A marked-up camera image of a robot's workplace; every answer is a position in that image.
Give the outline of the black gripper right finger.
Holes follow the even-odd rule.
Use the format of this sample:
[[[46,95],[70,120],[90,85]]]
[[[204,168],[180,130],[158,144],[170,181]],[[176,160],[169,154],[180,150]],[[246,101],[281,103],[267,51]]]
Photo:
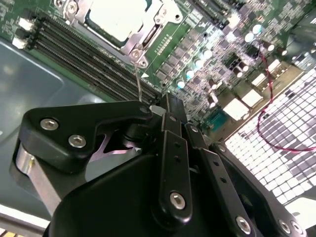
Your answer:
[[[189,151],[211,185],[235,237],[305,237],[296,218],[221,142],[207,145],[201,131],[184,125]]]

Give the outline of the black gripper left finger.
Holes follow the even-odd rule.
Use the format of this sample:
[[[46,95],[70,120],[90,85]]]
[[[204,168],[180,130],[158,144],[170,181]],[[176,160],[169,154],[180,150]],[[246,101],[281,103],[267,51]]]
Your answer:
[[[139,148],[153,158],[154,204],[179,223],[192,211],[188,143],[182,137],[184,106],[139,101],[35,108],[22,118],[12,158],[13,177],[53,215],[61,201],[86,184],[89,162]]]

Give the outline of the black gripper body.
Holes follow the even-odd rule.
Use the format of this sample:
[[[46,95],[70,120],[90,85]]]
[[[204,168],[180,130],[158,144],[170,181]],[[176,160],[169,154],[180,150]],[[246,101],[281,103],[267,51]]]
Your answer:
[[[190,172],[193,214],[171,231],[155,210],[158,161],[146,155],[71,191],[44,232],[46,237],[231,237],[211,184]]]

